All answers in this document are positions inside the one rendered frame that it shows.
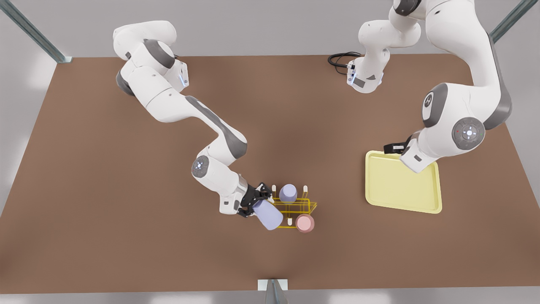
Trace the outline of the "large lavender cup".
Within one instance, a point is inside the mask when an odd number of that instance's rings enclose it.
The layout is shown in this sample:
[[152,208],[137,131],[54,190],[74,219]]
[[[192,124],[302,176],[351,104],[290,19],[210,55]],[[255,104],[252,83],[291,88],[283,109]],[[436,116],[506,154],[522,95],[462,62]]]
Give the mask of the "large lavender cup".
[[281,225],[283,215],[271,202],[259,200],[253,205],[254,214],[268,230],[274,230]]

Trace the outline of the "small lavender cup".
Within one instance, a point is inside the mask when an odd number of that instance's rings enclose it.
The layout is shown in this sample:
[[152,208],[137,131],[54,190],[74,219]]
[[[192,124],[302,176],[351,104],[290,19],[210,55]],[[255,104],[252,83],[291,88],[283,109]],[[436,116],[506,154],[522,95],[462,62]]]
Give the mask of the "small lavender cup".
[[284,204],[292,204],[297,200],[297,189],[295,185],[286,184],[284,185],[278,195],[280,201]]

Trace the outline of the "pale yellow tray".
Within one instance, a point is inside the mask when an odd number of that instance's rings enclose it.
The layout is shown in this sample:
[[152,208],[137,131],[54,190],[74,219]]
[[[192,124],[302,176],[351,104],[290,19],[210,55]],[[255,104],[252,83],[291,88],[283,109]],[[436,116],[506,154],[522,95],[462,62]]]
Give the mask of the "pale yellow tray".
[[442,210],[436,162],[417,174],[397,154],[369,151],[365,166],[365,196],[369,204],[430,214]]

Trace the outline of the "pink cup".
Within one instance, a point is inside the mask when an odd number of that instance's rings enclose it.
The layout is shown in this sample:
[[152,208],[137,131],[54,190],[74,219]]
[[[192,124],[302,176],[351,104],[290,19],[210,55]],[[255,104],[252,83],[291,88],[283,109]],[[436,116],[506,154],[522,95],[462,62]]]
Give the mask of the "pink cup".
[[301,233],[309,233],[315,227],[315,221],[309,214],[301,214],[296,219],[296,228]]

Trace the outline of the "silver frame post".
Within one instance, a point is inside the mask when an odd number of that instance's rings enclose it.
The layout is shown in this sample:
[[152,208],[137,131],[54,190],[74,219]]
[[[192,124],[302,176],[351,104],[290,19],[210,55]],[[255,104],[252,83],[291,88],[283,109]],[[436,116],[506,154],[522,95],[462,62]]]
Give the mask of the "silver frame post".
[[63,55],[56,46],[44,36],[10,0],[0,0],[2,10],[24,33],[29,36],[42,50],[46,52],[58,64],[71,63],[72,57]]
[[492,42],[496,43],[500,40],[537,2],[538,0],[521,0],[491,31],[489,35]]
[[287,279],[258,280],[258,291],[265,291],[264,304],[289,304],[286,290],[289,290]]

